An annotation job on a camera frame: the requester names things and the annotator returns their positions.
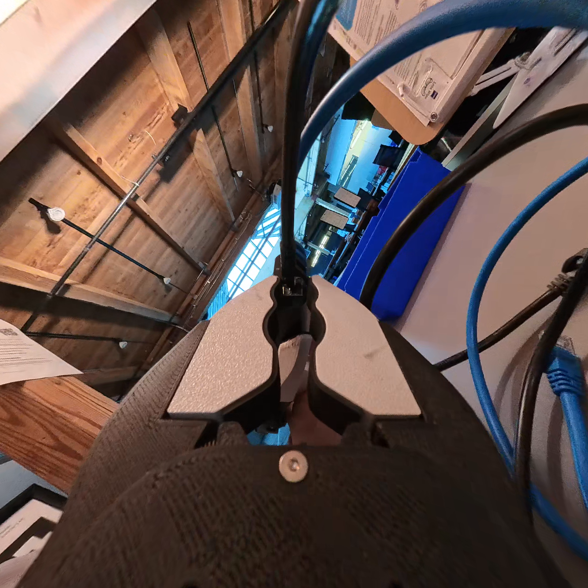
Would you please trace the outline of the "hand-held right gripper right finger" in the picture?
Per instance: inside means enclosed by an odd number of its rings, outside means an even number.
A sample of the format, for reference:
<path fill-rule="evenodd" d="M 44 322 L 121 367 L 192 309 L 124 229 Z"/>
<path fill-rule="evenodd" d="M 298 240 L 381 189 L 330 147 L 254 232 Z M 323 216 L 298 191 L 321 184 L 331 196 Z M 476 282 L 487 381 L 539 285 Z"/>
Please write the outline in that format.
<path fill-rule="evenodd" d="M 312 276 L 308 400 L 323 423 L 418 419 L 420 406 L 376 316 L 358 300 Z"/>

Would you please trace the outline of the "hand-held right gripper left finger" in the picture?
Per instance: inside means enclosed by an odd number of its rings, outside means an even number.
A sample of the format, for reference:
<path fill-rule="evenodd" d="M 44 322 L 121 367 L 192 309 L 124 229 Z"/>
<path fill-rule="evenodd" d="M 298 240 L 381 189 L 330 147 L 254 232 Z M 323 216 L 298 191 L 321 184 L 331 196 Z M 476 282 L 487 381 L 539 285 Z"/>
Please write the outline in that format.
<path fill-rule="evenodd" d="M 268 317 L 276 276 L 214 314 L 168 408 L 171 419 L 265 422 L 279 408 L 277 347 Z"/>

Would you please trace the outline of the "black ethernet splitter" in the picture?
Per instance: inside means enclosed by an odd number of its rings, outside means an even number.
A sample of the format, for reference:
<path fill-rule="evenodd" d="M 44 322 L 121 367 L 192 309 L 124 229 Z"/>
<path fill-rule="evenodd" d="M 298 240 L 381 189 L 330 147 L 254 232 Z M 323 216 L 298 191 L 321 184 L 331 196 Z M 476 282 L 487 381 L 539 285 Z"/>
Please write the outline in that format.
<path fill-rule="evenodd" d="M 307 305 L 306 270 L 298 267 L 289 281 L 280 279 L 275 295 L 277 311 L 277 358 L 281 383 L 281 403 L 290 404 L 306 389 L 313 337 L 311 313 Z"/>

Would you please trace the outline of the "large window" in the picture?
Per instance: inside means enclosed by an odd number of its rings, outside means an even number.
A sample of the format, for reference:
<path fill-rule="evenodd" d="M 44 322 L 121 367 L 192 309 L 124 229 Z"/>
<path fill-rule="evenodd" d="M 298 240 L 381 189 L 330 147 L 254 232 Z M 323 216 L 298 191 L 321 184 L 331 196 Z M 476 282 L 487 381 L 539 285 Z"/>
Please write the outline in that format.
<path fill-rule="evenodd" d="M 252 287 L 281 237 L 281 213 L 276 205 L 265 212 L 252 237 L 230 269 L 213 303 L 218 308 Z"/>

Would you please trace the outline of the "white printed paper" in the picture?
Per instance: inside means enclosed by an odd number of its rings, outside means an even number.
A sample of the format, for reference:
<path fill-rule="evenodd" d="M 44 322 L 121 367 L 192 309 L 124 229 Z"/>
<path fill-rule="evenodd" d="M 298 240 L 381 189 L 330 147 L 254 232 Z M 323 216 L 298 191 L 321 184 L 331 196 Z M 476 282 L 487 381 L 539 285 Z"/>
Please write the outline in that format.
<path fill-rule="evenodd" d="M 80 374 L 82 371 L 1 320 L 1 385 Z"/>

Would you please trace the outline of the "printed instruction board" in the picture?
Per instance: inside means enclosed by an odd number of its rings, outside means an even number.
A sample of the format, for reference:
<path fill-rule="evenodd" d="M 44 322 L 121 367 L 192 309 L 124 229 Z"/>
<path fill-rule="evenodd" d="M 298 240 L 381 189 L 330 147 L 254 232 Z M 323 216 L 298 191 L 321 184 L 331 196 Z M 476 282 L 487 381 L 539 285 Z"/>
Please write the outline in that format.
<path fill-rule="evenodd" d="M 409 143 L 432 140 L 504 43 L 521 26 L 509 1 L 439 1 L 406 22 L 409 9 L 371 11 L 379 39 L 327 93 L 301 140 L 312 141 L 348 100 L 363 92 Z"/>

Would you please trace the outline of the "white printed sheet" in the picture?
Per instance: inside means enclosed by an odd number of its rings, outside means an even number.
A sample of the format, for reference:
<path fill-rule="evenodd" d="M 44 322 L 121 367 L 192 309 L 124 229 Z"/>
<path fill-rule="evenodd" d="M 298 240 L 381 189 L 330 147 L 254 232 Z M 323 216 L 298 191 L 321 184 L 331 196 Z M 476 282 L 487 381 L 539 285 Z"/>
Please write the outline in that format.
<path fill-rule="evenodd" d="M 523 69 L 516 74 L 511 90 L 493 123 L 493 129 L 501 126 L 586 40 L 586 30 L 560 26 L 549 30 L 528 57 Z"/>

